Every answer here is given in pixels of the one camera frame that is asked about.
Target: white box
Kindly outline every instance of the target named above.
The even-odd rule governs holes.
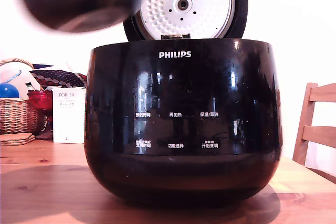
[[[54,143],[83,144],[86,88],[53,88]]]

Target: inner lid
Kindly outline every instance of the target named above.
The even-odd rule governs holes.
[[[135,21],[146,40],[177,34],[222,38],[234,13],[235,0],[142,0]]]

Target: philips logo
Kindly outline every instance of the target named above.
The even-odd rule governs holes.
[[[179,52],[159,52],[159,58],[190,58],[191,57],[191,51],[179,51]]]

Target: chair backrest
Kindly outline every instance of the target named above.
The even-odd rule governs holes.
[[[336,127],[311,126],[315,102],[336,102],[336,83],[319,87],[307,83],[293,160],[305,165],[308,142],[336,148]]]

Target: table surface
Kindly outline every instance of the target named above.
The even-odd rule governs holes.
[[[1,223],[336,223],[336,185],[283,157],[269,185],[237,206],[127,205],[91,174],[83,145],[35,140],[1,148]]]

